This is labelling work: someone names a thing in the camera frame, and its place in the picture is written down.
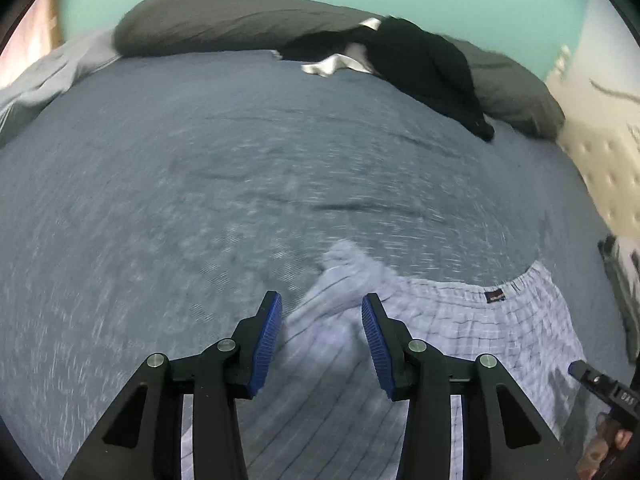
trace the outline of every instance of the pillow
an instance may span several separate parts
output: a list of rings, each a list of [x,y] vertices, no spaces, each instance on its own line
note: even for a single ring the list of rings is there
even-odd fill
[[[113,42],[123,56],[276,50],[302,34],[344,30],[372,16],[311,0],[144,0],[124,15]]]
[[[124,15],[113,43],[123,56],[277,50],[310,32],[345,30],[371,12],[311,0],[144,0]],[[465,55],[482,111],[532,137],[555,140],[564,114],[546,85],[502,54],[445,38]]]
[[[444,36],[466,57],[482,111],[530,137],[556,140],[564,112],[536,76],[504,54]]]

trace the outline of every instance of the blue gripper pad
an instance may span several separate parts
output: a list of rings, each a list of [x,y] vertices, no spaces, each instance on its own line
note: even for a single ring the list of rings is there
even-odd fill
[[[382,310],[382,316],[386,317],[384,310]],[[368,295],[362,298],[362,326],[367,336],[369,351],[371,352],[373,365],[376,368],[380,387],[386,391],[389,399],[394,400],[396,398],[396,382],[394,381],[391,354],[380,327],[380,320]]]
[[[270,296],[268,293],[268,295],[265,296],[265,300],[267,299],[270,300],[271,304],[268,306],[260,335],[255,343],[254,354],[251,360],[251,375],[249,383],[247,384],[247,389],[251,396],[257,394],[260,388],[264,386],[269,365],[275,353],[278,332],[280,332],[280,326],[282,324],[281,295],[275,292],[273,296]]]

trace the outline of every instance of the tufted headboard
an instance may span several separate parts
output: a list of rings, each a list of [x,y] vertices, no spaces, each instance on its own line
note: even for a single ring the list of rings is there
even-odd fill
[[[640,240],[640,98],[593,80],[569,88],[567,57],[564,49],[546,79],[566,116],[558,145],[613,234]]]

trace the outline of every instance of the gray blanket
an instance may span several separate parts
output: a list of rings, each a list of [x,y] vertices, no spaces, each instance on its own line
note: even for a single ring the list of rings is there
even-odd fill
[[[267,289],[292,309],[342,238],[441,282],[539,260],[587,359],[628,380],[577,171],[494,125],[485,144],[382,80],[269,52],[120,60],[56,98],[0,150],[0,415],[27,457],[60,478],[146,355],[200,352]]]

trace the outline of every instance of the metal screw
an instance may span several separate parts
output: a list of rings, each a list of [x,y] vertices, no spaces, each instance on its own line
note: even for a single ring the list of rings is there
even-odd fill
[[[146,358],[146,364],[152,368],[158,368],[162,363],[164,363],[164,356],[162,354],[151,354]]]
[[[480,364],[485,368],[493,368],[498,364],[498,359],[491,354],[484,354],[480,357]]]
[[[409,350],[412,352],[424,352],[427,349],[427,343],[422,339],[411,339],[409,341]]]
[[[218,350],[221,352],[231,352],[236,347],[236,342],[233,339],[223,339],[218,342]]]

